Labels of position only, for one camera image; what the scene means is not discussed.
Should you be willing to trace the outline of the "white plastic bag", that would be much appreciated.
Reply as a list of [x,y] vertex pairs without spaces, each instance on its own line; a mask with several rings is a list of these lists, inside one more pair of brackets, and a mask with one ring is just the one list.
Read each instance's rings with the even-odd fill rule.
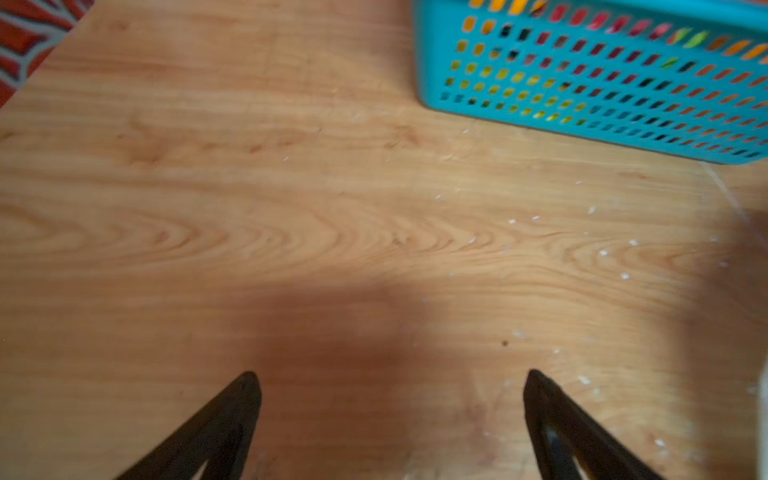
[[764,363],[756,384],[757,469],[756,478],[768,480],[768,365]]

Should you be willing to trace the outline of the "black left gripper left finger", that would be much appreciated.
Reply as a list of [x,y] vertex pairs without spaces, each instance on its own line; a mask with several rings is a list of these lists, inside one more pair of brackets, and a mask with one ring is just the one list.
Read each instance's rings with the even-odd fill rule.
[[121,479],[239,479],[259,418],[262,393],[246,371],[168,438],[123,472]]

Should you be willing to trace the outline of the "teal plastic basket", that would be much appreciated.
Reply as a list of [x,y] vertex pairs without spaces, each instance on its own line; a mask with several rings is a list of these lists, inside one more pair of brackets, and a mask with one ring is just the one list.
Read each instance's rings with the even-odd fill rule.
[[767,155],[763,1],[415,1],[436,110],[726,165]]

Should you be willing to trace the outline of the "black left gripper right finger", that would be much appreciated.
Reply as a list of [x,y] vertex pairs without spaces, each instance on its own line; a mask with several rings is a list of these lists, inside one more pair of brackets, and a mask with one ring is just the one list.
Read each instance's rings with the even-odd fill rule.
[[659,479],[551,378],[528,372],[525,421],[543,479]]

